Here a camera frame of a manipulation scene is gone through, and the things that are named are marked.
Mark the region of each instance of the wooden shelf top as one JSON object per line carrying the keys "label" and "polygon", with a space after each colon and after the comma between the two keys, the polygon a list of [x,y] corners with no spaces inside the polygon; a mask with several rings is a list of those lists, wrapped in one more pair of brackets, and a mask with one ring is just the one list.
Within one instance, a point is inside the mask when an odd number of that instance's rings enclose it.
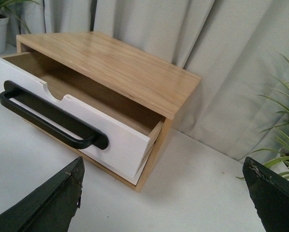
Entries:
{"label": "wooden shelf top", "polygon": [[24,44],[173,119],[200,77],[100,32],[17,36]]}

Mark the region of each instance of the spider plant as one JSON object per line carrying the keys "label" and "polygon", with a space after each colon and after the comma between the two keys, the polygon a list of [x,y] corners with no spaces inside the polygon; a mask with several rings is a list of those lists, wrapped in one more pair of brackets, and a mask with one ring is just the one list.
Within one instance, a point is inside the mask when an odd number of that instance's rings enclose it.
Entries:
{"label": "spider plant", "polygon": [[[281,55],[281,56],[289,64],[289,59],[287,59],[284,55]],[[289,99],[289,81],[281,81],[280,79],[278,79],[276,77],[275,77],[275,79],[278,80],[278,82],[280,82],[288,91],[287,91],[287,93],[285,93],[283,91],[280,91],[278,89],[274,89],[274,91],[278,92],[281,95],[284,95],[287,99]],[[276,104],[278,104],[282,108],[282,110],[278,111],[277,113],[289,116],[289,107],[285,106],[283,103],[281,103],[280,101],[278,101],[278,100],[276,100],[276,99],[274,99],[274,98],[272,98],[270,96],[267,96],[267,95],[261,95],[261,96],[274,101]],[[277,125],[275,127],[269,128],[269,129],[266,129],[266,131],[270,130],[270,129],[276,130],[278,132],[278,136],[276,136],[275,139],[285,149],[276,150],[276,149],[272,149],[272,148],[261,148],[261,149],[257,149],[257,150],[252,152],[252,153],[254,153],[254,152],[259,152],[259,151],[266,150],[266,151],[272,151],[272,152],[276,152],[276,153],[280,154],[281,157],[275,158],[275,159],[273,159],[273,160],[271,160],[271,161],[269,161],[269,162],[264,164],[264,166],[266,166],[268,168],[272,167],[273,165],[275,165],[275,164],[277,164],[279,162],[284,162],[289,168],[289,135],[287,135],[287,133],[283,132],[280,129],[281,127],[289,127],[289,122],[281,124],[281,125]],[[283,176],[286,179],[289,179],[289,171],[280,173],[280,175]]]}
{"label": "spider plant", "polygon": [[17,14],[13,10],[11,10],[9,7],[11,4],[20,3],[20,2],[29,2],[29,1],[35,2],[34,0],[0,0],[0,18],[5,17],[4,15],[1,14],[2,12],[8,12],[11,15],[14,15],[20,21],[20,23],[26,28],[28,33],[31,33],[29,28],[27,27],[26,23],[24,21],[22,21],[17,16]]}

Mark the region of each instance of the wood grain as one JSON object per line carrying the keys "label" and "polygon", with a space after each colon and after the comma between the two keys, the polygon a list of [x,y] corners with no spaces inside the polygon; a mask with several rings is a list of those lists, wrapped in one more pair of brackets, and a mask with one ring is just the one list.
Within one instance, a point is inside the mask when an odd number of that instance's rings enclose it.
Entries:
{"label": "wood grain", "polygon": [[123,124],[150,137],[148,149],[163,125],[163,117],[39,52],[5,56],[5,60],[39,77],[58,100],[70,94]]}
{"label": "wood grain", "polygon": [[100,32],[28,34],[17,41],[18,47],[39,51],[169,119],[200,81],[193,73]]}

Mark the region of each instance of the black drawer handle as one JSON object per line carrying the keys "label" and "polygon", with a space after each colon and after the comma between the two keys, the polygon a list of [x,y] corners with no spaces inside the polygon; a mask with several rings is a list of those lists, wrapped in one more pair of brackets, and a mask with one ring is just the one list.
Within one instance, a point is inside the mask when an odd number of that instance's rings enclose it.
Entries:
{"label": "black drawer handle", "polygon": [[[39,96],[12,81],[5,81],[4,89],[5,91],[0,94],[0,103],[3,106],[20,115],[27,121],[33,123],[37,127],[43,129],[55,138],[61,140],[65,144],[75,149],[84,149],[90,145],[94,145],[101,150],[107,148],[109,143],[107,136],[95,127],[85,123],[81,119],[58,108],[50,102],[43,100]],[[46,118],[52,120],[83,139],[76,139],[65,133],[31,111],[11,101],[11,98],[16,99],[22,104],[28,106],[30,109],[42,114]]]}

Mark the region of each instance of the wooden desk organizer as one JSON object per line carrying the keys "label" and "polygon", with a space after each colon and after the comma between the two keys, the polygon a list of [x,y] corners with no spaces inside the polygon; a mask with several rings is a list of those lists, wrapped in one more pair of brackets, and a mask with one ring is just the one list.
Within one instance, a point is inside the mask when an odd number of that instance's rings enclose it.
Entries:
{"label": "wooden desk organizer", "polygon": [[19,35],[17,51],[5,80],[100,129],[105,150],[69,148],[140,191],[200,77],[99,32]]}

